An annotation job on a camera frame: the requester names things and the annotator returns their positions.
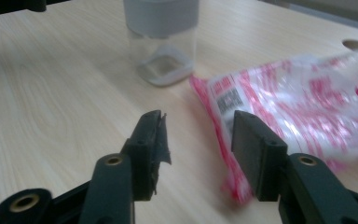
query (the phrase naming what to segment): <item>snack package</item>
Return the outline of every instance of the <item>snack package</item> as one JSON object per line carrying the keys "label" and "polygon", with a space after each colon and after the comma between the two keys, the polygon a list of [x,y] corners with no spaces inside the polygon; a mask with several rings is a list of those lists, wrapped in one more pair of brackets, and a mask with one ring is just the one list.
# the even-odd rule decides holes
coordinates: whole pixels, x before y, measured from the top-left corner
{"label": "snack package", "polygon": [[211,117],[228,167],[224,185],[239,203],[252,198],[231,152],[234,111],[260,117],[288,145],[337,171],[358,159],[358,51],[317,60],[297,57],[209,80],[190,78]]}

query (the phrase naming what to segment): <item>plastic wrapper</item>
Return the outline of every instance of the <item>plastic wrapper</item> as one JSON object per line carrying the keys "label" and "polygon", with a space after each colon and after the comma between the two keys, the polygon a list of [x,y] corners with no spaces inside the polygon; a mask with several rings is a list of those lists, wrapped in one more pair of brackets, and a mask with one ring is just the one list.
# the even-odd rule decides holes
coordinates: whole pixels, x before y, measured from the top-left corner
{"label": "plastic wrapper", "polygon": [[326,60],[296,57],[208,80],[191,77],[190,85],[214,124],[228,167],[224,188],[239,203],[252,192],[230,150],[235,110],[260,117],[287,143],[289,155],[314,155],[333,171],[358,159],[358,51]]}

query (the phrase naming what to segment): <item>barcode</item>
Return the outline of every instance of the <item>barcode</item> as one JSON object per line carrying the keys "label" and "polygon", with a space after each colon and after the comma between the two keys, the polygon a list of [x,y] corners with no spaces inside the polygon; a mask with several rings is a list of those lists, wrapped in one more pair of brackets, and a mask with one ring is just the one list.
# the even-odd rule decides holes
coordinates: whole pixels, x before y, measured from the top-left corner
{"label": "barcode", "polygon": [[237,90],[235,89],[223,94],[217,100],[217,106],[219,106],[219,110],[222,115],[226,113],[228,110],[233,109],[234,107],[240,105],[243,105],[243,102]]}

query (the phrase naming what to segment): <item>wooden table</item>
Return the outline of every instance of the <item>wooden table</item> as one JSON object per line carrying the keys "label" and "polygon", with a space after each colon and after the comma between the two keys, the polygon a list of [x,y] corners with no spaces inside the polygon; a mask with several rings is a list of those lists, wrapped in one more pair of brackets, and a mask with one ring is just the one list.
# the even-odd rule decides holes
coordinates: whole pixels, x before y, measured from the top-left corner
{"label": "wooden table", "polygon": [[[120,0],[74,0],[45,13],[0,15],[0,202],[28,188],[54,197],[90,179],[119,152],[138,118],[168,114],[172,166],[137,223],[281,223],[276,203],[237,206],[213,125],[188,81],[156,88],[129,59]],[[196,75],[213,77],[297,54],[348,52],[358,29],[251,0],[200,3]],[[338,175],[358,191],[358,162]]]}

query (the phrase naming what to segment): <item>pink and white plastic bag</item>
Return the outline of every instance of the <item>pink and white plastic bag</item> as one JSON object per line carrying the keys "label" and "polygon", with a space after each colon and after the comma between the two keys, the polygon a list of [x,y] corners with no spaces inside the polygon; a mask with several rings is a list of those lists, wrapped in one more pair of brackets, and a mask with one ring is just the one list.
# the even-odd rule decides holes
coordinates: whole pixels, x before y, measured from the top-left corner
{"label": "pink and white plastic bag", "polygon": [[225,187],[240,203],[252,193],[230,150],[235,110],[260,117],[287,143],[288,154],[317,156],[333,171],[358,159],[358,51],[328,60],[297,57],[209,80],[191,77],[190,84],[213,120],[228,167]]}

